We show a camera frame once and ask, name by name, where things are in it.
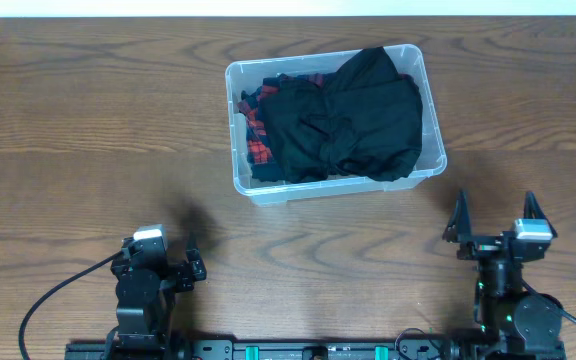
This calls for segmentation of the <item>clear plastic storage bin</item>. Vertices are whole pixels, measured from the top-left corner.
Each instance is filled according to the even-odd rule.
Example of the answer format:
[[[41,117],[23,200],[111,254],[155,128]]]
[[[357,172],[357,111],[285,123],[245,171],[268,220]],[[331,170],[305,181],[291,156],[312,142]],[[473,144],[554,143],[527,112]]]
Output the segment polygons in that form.
[[[263,79],[281,74],[297,76],[332,73],[356,54],[354,50],[347,50],[236,61],[226,68],[225,84],[234,188],[257,206],[271,206],[309,198],[407,190],[441,174],[447,167],[448,159],[422,51],[413,44],[390,45],[384,50],[399,72],[412,77],[419,88],[423,104],[422,151],[409,176],[394,182],[376,182],[367,177],[331,176],[325,181],[302,184],[290,184],[285,181],[261,182],[252,177],[251,165],[248,162],[246,120],[237,108],[241,93],[243,91],[250,93],[262,84]]]

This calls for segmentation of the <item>red navy plaid shirt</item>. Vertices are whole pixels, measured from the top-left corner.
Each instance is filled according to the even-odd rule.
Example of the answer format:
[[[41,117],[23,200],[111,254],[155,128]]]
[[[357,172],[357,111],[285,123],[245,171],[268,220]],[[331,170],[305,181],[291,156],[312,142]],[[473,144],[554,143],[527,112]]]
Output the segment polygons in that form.
[[[289,80],[304,80],[318,87],[333,77],[332,73],[304,74],[288,76],[280,74],[276,77],[264,78],[262,85],[252,93],[241,92],[241,101],[237,109],[245,116],[247,161],[250,165],[252,178],[262,182],[283,181],[284,175],[270,149],[269,138],[265,129],[263,116],[260,112],[260,102],[280,91],[283,82]]]

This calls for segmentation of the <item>black garment pile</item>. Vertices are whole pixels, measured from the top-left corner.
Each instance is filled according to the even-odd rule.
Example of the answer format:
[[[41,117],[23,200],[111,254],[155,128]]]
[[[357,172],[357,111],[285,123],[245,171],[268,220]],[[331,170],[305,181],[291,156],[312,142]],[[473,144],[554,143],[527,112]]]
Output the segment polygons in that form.
[[[422,151],[419,88],[382,47],[359,51],[317,81],[279,77],[258,111],[293,184],[334,175],[395,181],[412,173]]]

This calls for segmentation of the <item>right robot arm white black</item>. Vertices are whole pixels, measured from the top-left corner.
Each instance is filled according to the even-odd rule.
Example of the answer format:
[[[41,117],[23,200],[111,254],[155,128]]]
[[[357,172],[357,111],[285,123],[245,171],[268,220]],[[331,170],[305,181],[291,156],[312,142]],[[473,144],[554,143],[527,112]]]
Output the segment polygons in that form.
[[[496,235],[472,232],[466,192],[458,193],[442,238],[459,245],[456,256],[478,273],[473,317],[478,329],[455,335],[451,359],[563,359],[561,303],[523,283],[523,265],[541,260],[557,232],[535,195],[525,195],[523,216]]]

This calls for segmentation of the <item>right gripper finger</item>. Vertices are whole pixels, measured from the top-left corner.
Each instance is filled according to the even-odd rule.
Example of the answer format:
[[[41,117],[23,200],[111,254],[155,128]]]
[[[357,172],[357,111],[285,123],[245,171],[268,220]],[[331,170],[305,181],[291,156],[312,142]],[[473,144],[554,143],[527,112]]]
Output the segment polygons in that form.
[[[443,232],[442,239],[450,243],[465,243],[472,236],[467,195],[460,190],[454,211]]]
[[[531,220],[544,220],[554,238],[558,237],[558,233],[552,223],[549,221],[541,206],[539,205],[535,194],[532,191],[527,191],[524,199],[523,217]]]

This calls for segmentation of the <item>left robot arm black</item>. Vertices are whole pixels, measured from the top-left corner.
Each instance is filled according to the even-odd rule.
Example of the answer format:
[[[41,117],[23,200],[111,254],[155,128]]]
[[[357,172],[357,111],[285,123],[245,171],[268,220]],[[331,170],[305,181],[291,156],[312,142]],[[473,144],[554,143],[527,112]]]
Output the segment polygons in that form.
[[[125,352],[164,353],[170,348],[170,316],[176,295],[190,292],[207,277],[195,237],[186,239],[186,259],[171,263],[164,238],[123,240],[112,261],[117,278],[118,348]]]

